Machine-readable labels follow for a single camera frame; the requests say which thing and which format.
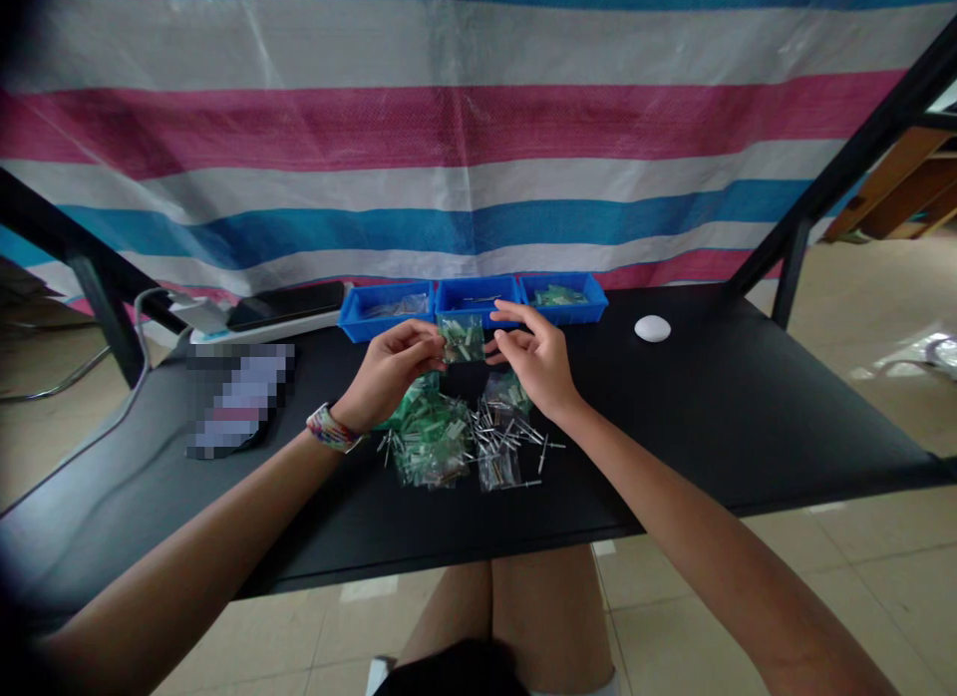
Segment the smartphone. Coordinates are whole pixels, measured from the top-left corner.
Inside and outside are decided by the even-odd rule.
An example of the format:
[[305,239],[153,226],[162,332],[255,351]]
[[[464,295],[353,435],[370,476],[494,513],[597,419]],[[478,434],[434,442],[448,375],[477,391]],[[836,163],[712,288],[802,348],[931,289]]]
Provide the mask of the smartphone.
[[299,317],[334,312],[342,307],[342,282],[262,292],[239,301],[226,322],[233,332],[243,332]]

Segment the wooden cabinet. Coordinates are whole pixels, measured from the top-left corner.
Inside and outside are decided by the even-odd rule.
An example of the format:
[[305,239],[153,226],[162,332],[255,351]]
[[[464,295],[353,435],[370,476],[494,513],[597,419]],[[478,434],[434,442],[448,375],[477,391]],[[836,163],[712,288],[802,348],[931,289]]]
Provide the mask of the wooden cabinet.
[[[957,134],[911,128],[824,234],[855,228],[876,239],[922,237],[957,214]],[[911,218],[921,214],[916,220]]]

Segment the white round object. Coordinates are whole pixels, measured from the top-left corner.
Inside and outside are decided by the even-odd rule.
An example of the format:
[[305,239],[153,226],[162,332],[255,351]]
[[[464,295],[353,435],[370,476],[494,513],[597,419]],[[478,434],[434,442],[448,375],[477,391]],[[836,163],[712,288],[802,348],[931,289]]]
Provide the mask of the white round object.
[[671,325],[658,315],[648,315],[635,322],[635,334],[645,342],[661,342],[671,334]]

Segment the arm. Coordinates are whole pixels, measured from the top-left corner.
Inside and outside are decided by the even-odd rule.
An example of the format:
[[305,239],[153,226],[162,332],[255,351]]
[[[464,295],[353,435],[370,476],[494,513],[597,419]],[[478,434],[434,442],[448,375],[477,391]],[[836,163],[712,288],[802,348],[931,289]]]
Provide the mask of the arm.
[[840,621],[760,539],[589,407],[568,368],[564,334],[525,305],[497,302],[495,332],[528,396],[591,458],[775,694],[895,694]]
[[[333,417],[366,432],[431,369],[443,340],[409,320],[372,341]],[[134,564],[42,648],[81,693],[149,693],[225,608],[343,455],[304,430]]]

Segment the white cable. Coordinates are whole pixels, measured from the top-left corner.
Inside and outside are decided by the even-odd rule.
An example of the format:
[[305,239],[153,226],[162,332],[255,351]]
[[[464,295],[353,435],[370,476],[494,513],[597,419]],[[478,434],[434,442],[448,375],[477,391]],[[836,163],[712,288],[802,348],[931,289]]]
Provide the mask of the white cable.
[[[38,489],[43,487],[47,482],[57,476],[67,465],[73,462],[77,457],[84,454],[87,450],[93,447],[96,444],[99,444],[100,441],[108,434],[110,434],[116,427],[118,427],[123,420],[130,413],[130,410],[133,408],[133,404],[136,402],[137,398],[140,396],[140,392],[143,390],[143,384],[147,380],[147,374],[153,368],[153,365],[150,363],[150,347],[147,345],[147,336],[143,332],[143,300],[145,300],[150,295],[160,294],[161,292],[168,292],[164,287],[151,287],[148,290],[144,290],[137,295],[137,298],[133,302],[133,318],[134,318],[134,327],[137,330],[137,337],[140,340],[140,349],[143,351],[143,370],[140,372],[140,377],[137,379],[137,384],[133,387],[133,392],[130,393],[130,396],[127,398],[126,404],[123,406],[123,409],[120,411],[120,415],[114,420],[113,424],[107,427],[103,432],[97,435],[91,442],[81,447],[78,451],[74,452],[69,457],[66,457],[60,464],[57,465],[56,469],[53,470],[50,474],[44,477],[39,484],[34,486],[29,492],[23,495],[20,499],[10,505],[9,508],[4,510],[3,514],[10,512],[17,505],[23,502],[27,497],[32,495]],[[179,334],[181,337],[188,330],[183,330]]]

